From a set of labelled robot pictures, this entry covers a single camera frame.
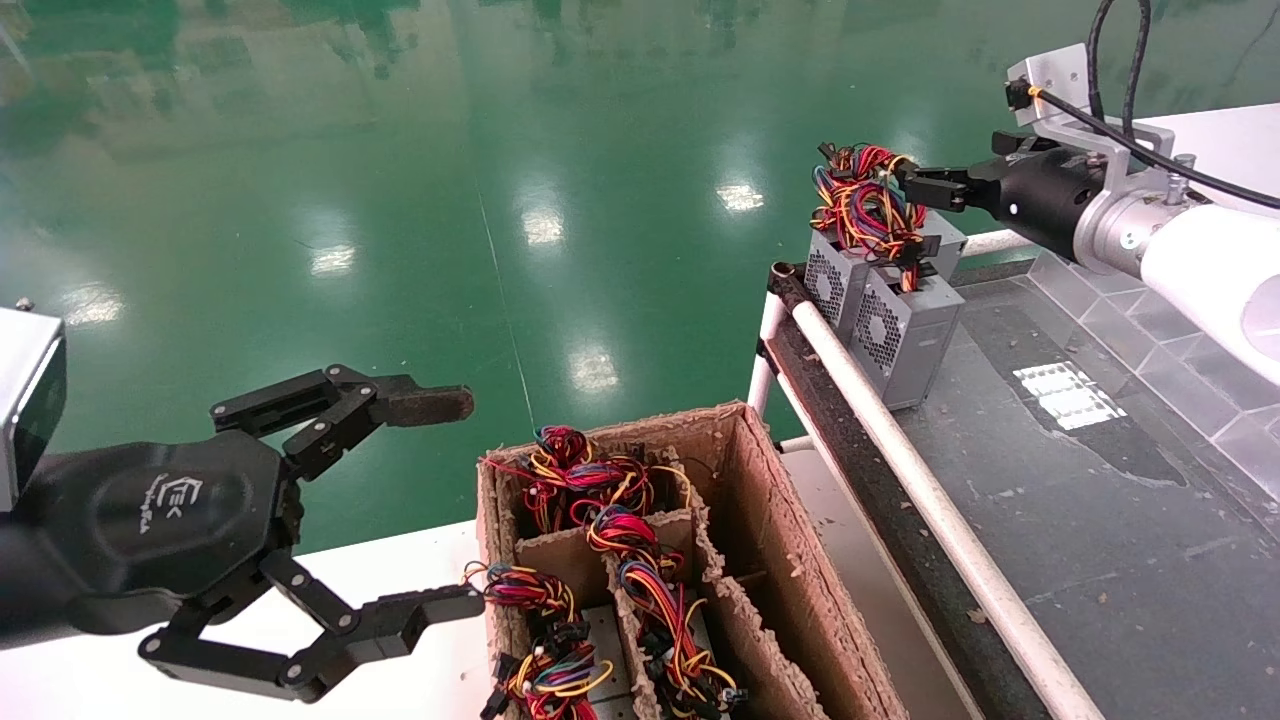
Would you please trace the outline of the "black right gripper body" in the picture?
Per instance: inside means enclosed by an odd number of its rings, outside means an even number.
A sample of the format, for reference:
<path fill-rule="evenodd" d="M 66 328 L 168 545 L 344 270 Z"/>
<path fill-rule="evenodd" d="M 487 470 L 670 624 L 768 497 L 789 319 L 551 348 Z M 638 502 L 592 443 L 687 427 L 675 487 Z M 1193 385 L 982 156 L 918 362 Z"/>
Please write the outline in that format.
<path fill-rule="evenodd" d="M 1105 160 L 1059 143 L 1030 143 L 986 163 L 987 210 L 1032 243 L 1075 263 L 1076 228 L 1103 188 Z"/>

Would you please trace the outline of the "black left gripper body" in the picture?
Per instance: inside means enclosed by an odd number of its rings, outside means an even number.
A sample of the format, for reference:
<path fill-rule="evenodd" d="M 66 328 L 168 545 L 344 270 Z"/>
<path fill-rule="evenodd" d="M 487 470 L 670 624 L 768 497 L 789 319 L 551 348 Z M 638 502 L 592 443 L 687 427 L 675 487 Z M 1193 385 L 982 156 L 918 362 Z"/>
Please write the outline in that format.
<path fill-rule="evenodd" d="M 1 639 L 124 635 L 184 606 L 227 623 L 302 515 L 288 462 L 241 430 L 45 457 L 3 514 Z"/>

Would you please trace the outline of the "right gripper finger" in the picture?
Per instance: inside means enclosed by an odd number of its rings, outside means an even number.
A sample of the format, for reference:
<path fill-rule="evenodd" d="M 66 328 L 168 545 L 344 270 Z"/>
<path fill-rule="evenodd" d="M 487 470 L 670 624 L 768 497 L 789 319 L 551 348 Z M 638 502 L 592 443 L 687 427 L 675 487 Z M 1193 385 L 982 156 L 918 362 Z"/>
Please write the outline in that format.
<path fill-rule="evenodd" d="M 991 178 L 975 176 L 966 168 L 900 163 L 899 188 L 911 205 L 960 213 L 968 208 L 988 208 Z"/>
<path fill-rule="evenodd" d="M 1006 161 L 1016 161 L 1051 150 L 1051 140 L 1034 133 L 997 129 L 991 136 L 991 152 Z"/>

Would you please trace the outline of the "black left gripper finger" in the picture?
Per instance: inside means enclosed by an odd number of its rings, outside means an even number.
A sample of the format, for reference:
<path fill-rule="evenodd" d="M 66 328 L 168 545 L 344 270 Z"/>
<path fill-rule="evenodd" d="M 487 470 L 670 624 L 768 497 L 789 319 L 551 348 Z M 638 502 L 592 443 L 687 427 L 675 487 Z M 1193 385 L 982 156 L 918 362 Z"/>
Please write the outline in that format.
<path fill-rule="evenodd" d="M 355 609 L 287 550 L 265 555 L 239 578 L 248 585 L 232 587 L 216 603 L 184 602 L 140 643 L 138 656 L 179 682 L 310 705 L 357 667 L 411 655 L 428 628 L 476 618 L 485 609 L 470 584 L 387 594 Z M 247 609 L 268 587 L 319 628 L 310 644 L 285 655 L 201 637 L 220 615 Z"/>
<path fill-rule="evenodd" d="M 227 398 L 210 407 L 215 432 L 255 438 L 296 429 L 282 452 L 291 477 L 315 480 L 381 427 L 431 427 L 467 419 L 467 386 L 420 386 L 411 375 L 365 375 L 334 364 Z"/>

